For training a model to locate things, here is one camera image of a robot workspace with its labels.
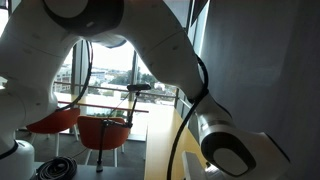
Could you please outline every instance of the orange chair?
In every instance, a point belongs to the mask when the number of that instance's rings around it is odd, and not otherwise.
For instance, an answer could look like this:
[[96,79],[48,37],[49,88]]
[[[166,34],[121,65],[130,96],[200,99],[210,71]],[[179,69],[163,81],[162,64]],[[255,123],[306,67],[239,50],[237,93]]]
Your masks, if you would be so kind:
[[35,122],[33,124],[29,124],[26,128],[32,132],[33,137],[31,139],[31,144],[33,143],[36,134],[55,134],[56,141],[56,151],[55,156],[59,156],[59,132],[64,131],[69,128],[74,128],[74,134],[78,139],[78,131],[76,129],[77,118],[80,115],[79,108],[71,108],[63,111],[58,111],[50,114],[44,119]]
[[[91,116],[79,116],[78,117],[78,128],[82,144],[89,148],[85,165],[88,164],[88,160],[92,149],[100,149],[100,139],[101,139],[101,126],[103,120],[112,120],[118,123],[125,123],[123,118],[120,117],[91,117]],[[129,128],[124,128],[120,126],[110,125],[106,127],[104,137],[103,137],[103,147],[102,150],[112,150],[114,155],[114,167],[118,166],[117,162],[117,147],[123,145],[129,136]]]

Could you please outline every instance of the chair leg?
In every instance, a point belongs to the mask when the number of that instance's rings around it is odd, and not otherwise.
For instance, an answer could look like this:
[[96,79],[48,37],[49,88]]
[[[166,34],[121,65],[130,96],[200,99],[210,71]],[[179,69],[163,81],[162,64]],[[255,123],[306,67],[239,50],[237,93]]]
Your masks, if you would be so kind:
[[92,149],[89,149],[88,154],[87,154],[87,157],[86,157],[86,161],[84,162],[84,165],[87,165],[87,164],[88,164],[89,158],[90,158],[90,155],[91,155],[91,152],[92,152]]
[[32,133],[32,134],[31,134],[30,144],[33,144],[34,139],[36,138],[36,136],[37,136],[36,133]]
[[76,137],[76,140],[79,141],[78,130],[76,125],[73,125],[73,132],[74,136]]
[[55,156],[57,157],[57,156],[59,156],[59,133],[56,133],[55,134],[55,136],[56,136],[56,152],[55,152]]
[[113,149],[113,160],[114,160],[114,167],[118,167],[118,152],[117,152],[117,148]]

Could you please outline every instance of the white robotic arm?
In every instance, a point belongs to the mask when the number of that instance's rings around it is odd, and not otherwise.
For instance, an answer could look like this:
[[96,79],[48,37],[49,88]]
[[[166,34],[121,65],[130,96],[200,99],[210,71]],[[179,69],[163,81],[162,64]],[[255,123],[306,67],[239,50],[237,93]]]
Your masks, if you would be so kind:
[[[0,76],[8,79],[0,90],[0,154],[14,146],[14,129],[54,111],[54,75],[81,38],[107,47],[130,41],[159,81],[179,87],[190,100],[203,92],[193,47],[162,0],[22,1],[0,41]],[[210,93],[196,112],[202,152],[226,178],[276,179],[288,168],[268,136],[235,128]],[[0,167],[14,155],[0,159]]]

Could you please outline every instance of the wooden table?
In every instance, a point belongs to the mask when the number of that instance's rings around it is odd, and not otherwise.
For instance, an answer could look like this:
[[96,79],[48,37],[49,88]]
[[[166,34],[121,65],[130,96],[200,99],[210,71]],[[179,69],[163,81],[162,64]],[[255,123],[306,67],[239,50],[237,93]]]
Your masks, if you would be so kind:
[[[73,102],[78,96],[66,93],[55,93],[58,99],[58,103],[61,104],[69,104]],[[116,110],[124,110],[130,112],[132,110],[133,102],[132,101],[123,101],[115,100],[112,98],[107,98],[105,96],[98,95],[86,95],[83,96],[77,103],[79,106],[89,106],[89,107],[97,107],[97,108],[106,108],[106,109],[116,109]],[[144,112],[148,113],[148,110],[140,109],[139,103],[137,102],[135,112]]]
[[[145,180],[166,180],[167,167],[171,147],[182,119],[171,106],[158,106],[149,109],[147,149],[145,164]],[[172,179],[184,178],[182,152],[195,153],[205,167],[206,160],[202,156],[199,144],[186,127],[181,134],[172,169]]]

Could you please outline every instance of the chair backrest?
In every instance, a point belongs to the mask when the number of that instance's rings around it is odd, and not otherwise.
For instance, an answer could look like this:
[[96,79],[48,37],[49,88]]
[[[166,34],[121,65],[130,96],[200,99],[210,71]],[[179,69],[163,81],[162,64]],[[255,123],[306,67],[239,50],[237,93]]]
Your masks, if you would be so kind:
[[71,108],[64,111],[53,112],[44,119],[27,125],[26,128],[34,133],[55,134],[75,125],[79,115],[79,108]]
[[[112,120],[118,123],[125,123],[123,118],[119,117],[91,117],[79,116],[78,128],[82,144],[89,148],[98,150],[100,148],[101,126],[103,120]],[[128,138],[129,128],[111,125],[106,127],[104,133],[103,150],[111,150],[121,146]]]

